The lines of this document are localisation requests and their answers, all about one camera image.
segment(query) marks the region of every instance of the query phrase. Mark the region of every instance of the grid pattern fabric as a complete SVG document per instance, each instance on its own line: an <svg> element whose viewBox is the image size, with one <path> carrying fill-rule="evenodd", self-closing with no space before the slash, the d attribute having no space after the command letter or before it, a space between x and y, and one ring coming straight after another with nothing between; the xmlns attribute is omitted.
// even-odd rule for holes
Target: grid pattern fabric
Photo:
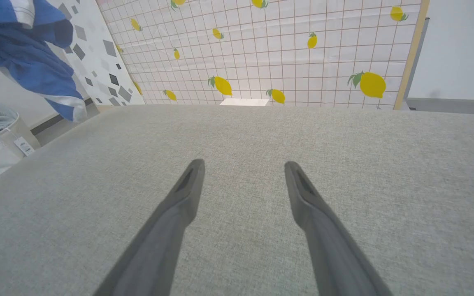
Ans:
<svg viewBox="0 0 474 296"><path fill-rule="evenodd" d="M421 0L98 3L147 104L392 109Z"/></svg>

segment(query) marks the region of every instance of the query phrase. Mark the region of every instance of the floor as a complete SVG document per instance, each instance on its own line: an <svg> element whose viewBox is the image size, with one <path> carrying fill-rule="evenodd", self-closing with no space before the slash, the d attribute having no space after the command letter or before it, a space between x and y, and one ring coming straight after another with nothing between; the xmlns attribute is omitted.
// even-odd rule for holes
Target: floor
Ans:
<svg viewBox="0 0 474 296"><path fill-rule="evenodd" d="M98 113L99 112L98 112L98 109L96 108L96 105L94 104L87 105L87 118L92 118L96 116ZM40 133L38 133L36 135L36 138L38 139L38 142L41 144L41 146L45 146L47 143L63 135L64 133L70 131L77 125L78 125L77 123L70 122L68 120L61 120L55 123L54 125L48 127L47 129L44 129Z"/></svg>

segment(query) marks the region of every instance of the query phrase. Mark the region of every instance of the lemon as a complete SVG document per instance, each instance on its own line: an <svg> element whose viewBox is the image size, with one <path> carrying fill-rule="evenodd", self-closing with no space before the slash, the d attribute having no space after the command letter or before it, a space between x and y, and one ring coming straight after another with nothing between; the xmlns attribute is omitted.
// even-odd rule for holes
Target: lemon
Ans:
<svg viewBox="0 0 474 296"><path fill-rule="evenodd" d="M380 75L375 73L367 72L357 73L350 76L349 80L347 81L347 85L350 83L352 79L352 84L354 84L354 88L360 84L361 92L364 95L370 97L378 97L383 98L383 92L385 91L386 84L385 80Z"/></svg>
<svg viewBox="0 0 474 296"><path fill-rule="evenodd" d="M274 101L284 104L284 94L280 90L267 90L267 95L273 98Z"/></svg>
<svg viewBox="0 0 474 296"><path fill-rule="evenodd" d="M391 8L391 19L401 22L405 21L409 16L403 13L403 10L401 7L393 6Z"/></svg>
<svg viewBox="0 0 474 296"><path fill-rule="evenodd" d="M310 32L310 38L308 39L308 49L313 49L316 44L318 43L318 36L316 36L316 34L314 34L314 32Z"/></svg>
<svg viewBox="0 0 474 296"><path fill-rule="evenodd" d="M217 90L223 95L232 95L232 86L224 78L213 76L207 80L207 84L211 85L212 88L217 87Z"/></svg>
<svg viewBox="0 0 474 296"><path fill-rule="evenodd" d="M167 95L167 97L172 99L173 101L177 100L177 96L171 90L164 90L163 93Z"/></svg>
<svg viewBox="0 0 474 296"><path fill-rule="evenodd" d="M252 4L257 8L265 8L268 6L268 0L252 0Z"/></svg>
<svg viewBox="0 0 474 296"><path fill-rule="evenodd" d="M135 88L137 88L138 92L142 94L142 90L140 89L140 86L138 85L138 83L133 81L133 84L135 85Z"/></svg>
<svg viewBox="0 0 474 296"><path fill-rule="evenodd" d="M142 28L140 27L139 23L137 22L136 19L132 18L131 19L131 25L133 26L134 30L141 31Z"/></svg>
<svg viewBox="0 0 474 296"><path fill-rule="evenodd" d="M217 39L222 39L222 38L224 38L224 34L222 34L221 32L219 32L217 29L213 29L213 36L215 36L215 38L217 38Z"/></svg>
<svg viewBox="0 0 474 296"><path fill-rule="evenodd" d="M178 8L177 5L182 5L186 2L186 0L171 0L171 9L173 9L173 11L175 11L175 8Z"/></svg>

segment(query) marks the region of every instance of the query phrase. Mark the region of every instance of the barcode label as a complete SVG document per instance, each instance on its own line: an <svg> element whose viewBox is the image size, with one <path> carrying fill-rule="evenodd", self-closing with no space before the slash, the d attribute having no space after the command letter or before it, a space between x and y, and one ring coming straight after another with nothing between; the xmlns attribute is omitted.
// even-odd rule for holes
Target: barcode label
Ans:
<svg viewBox="0 0 474 296"><path fill-rule="evenodd" d="M28 144L28 142L23 139L23 137L19 137L14 141L14 144L23 152L26 156L31 155L34 152L34 148Z"/></svg>

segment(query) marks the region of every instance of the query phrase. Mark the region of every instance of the baseboard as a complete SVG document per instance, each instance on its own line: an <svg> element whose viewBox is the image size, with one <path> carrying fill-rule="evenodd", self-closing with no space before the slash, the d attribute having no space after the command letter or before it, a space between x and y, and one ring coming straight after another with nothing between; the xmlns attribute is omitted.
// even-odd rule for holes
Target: baseboard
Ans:
<svg viewBox="0 0 474 296"><path fill-rule="evenodd" d="M90 97L85 99L85 106L89 106L92 103L93 103L93 100ZM58 114L54 116L53 118L45 121L44 123L39 124L34 129L31 129L30 132L35 136L41 133L42 131L46 130L47 128L53 126L54 124L60 122L61 120L63 120L63 117L60 114Z"/></svg>
<svg viewBox="0 0 474 296"><path fill-rule="evenodd" d="M407 105L416 111L474 114L474 99L426 99L409 97Z"/></svg>

